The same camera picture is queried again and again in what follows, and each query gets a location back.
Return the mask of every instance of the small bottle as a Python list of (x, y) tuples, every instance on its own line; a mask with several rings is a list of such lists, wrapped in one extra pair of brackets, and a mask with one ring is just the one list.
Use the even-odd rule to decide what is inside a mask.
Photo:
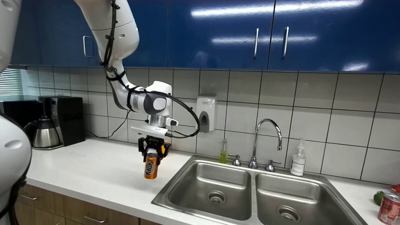
[(298, 151), (292, 156), (292, 164), (290, 173), (296, 177), (302, 177), (305, 168), (305, 152), (303, 152), (303, 142), (300, 141)]
[(148, 149), (145, 164), (145, 179), (156, 179), (157, 169), (157, 152), (153, 149)]
[(220, 163), (226, 164), (227, 163), (227, 151), (226, 151), (226, 139), (222, 141), (222, 151), (220, 154)]

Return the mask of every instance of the white countertop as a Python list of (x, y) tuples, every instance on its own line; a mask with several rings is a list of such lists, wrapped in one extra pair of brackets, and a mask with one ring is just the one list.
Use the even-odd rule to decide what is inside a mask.
[[(51, 152), (33, 151), (27, 183), (158, 224), (217, 224), (151, 204), (191, 156), (170, 152), (155, 181), (142, 178), (136, 146), (87, 139)], [(372, 196), (387, 187), (328, 178), (350, 206), (371, 225), (381, 224)]]

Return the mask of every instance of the cabinet handle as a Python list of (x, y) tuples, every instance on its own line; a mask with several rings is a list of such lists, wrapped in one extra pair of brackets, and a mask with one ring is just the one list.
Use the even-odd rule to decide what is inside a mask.
[(286, 58), (286, 53), (287, 53), (287, 43), (288, 43), (288, 27), (286, 27), (286, 28), (285, 28), (283, 56), (282, 56), (282, 58)]
[(30, 201), (30, 202), (36, 202), (38, 198), (36, 198), (36, 197), (27, 197), (27, 196), (22, 196), (21, 194), (21, 198), (23, 198), (23, 199), (27, 199), (27, 201)]
[(86, 39), (91, 39), (91, 38), (87, 37), (87, 36), (83, 36), (83, 37), (82, 37), (83, 57), (85, 57), (85, 58), (91, 58), (91, 56), (87, 56), (87, 52), (86, 52)]
[(253, 58), (257, 57), (257, 48), (258, 48), (258, 33), (260, 33), (260, 29), (256, 28), (255, 29), (255, 42), (253, 42)]
[(90, 218), (88, 216), (85, 216), (83, 218), (86, 221), (90, 221), (90, 222), (93, 222), (93, 223), (97, 223), (97, 224), (103, 224), (106, 222), (106, 221), (97, 221), (97, 219)]

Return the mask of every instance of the kettle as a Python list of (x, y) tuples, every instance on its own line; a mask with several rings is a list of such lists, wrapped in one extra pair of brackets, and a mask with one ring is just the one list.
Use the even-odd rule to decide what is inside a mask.
[(42, 107), (43, 116), (40, 119), (28, 123), (23, 128), (25, 133), (27, 133), (32, 128), (35, 129), (31, 139), (33, 148), (47, 149), (47, 148), (55, 148), (61, 144), (57, 131), (52, 121), (46, 114), (47, 112), (46, 107), (47, 107), (47, 103), (43, 103), (43, 107)]

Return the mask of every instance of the stainless steel sink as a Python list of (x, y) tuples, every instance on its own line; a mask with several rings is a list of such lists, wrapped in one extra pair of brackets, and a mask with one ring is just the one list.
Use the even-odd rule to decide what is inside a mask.
[(322, 177), (292, 177), (191, 158), (152, 201), (222, 224), (366, 224)]

